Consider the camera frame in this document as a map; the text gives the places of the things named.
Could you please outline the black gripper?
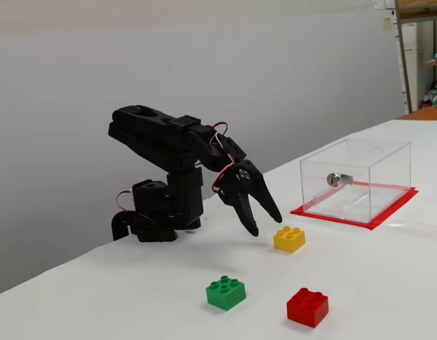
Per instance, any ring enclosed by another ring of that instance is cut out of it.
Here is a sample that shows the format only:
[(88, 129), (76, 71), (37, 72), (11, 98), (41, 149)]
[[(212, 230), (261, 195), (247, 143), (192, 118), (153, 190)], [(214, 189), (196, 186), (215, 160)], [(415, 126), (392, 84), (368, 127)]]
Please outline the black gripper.
[(219, 180), (219, 197), (225, 205), (234, 206), (242, 225), (252, 236), (257, 237), (259, 229), (248, 196), (254, 198), (274, 221), (277, 223), (283, 221), (263, 174), (246, 159), (233, 166)]

